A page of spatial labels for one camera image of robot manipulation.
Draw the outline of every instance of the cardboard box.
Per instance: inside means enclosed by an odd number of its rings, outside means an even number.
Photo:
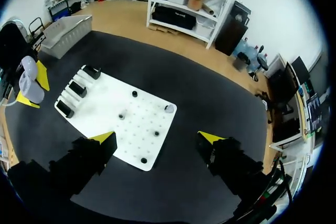
[[[189,0],[187,6],[192,10],[200,10],[203,6],[203,0]]]

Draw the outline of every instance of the white pegboard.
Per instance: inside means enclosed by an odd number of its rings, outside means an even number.
[[[84,67],[73,80],[87,88],[87,95],[80,98],[69,89],[71,80],[55,102],[56,110],[65,117],[56,104],[61,100],[68,105],[75,113],[66,120],[87,138],[115,131],[118,148],[114,156],[149,171],[173,122],[176,105],[104,73],[94,80],[82,70]],[[164,108],[170,104],[174,112],[166,113]]]

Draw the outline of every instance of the wooden floor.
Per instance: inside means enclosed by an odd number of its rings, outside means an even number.
[[[259,82],[254,82],[247,72],[238,72],[233,66],[233,59],[217,51],[214,47],[205,49],[205,43],[191,36],[163,33],[146,28],[147,2],[137,1],[104,1],[94,2],[76,15],[93,15],[92,29],[104,33],[119,35],[143,43],[154,45],[216,71],[233,80],[246,90],[255,94],[257,91],[268,91],[266,78],[259,74]],[[272,127],[267,125],[264,172],[270,171],[275,151],[269,148],[272,140]]]

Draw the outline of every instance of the black mat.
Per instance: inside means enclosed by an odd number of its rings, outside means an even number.
[[[217,224],[232,216],[240,200],[208,171],[195,149],[196,133],[235,137],[247,155],[262,161],[267,122],[258,98],[180,55],[96,31],[60,60],[44,53],[39,58],[48,68],[51,88],[41,109],[22,104],[6,109],[19,160],[34,159],[48,168],[50,160],[66,154],[80,133],[54,109],[56,98],[82,65],[101,67],[106,74],[175,103],[178,110],[151,171],[112,157],[102,175],[72,200],[129,220]]]

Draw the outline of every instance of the black duffel bag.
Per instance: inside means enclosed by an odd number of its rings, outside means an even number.
[[[194,16],[164,6],[156,7],[155,11],[152,13],[152,17],[158,21],[189,30],[192,30],[196,24],[196,18]]]

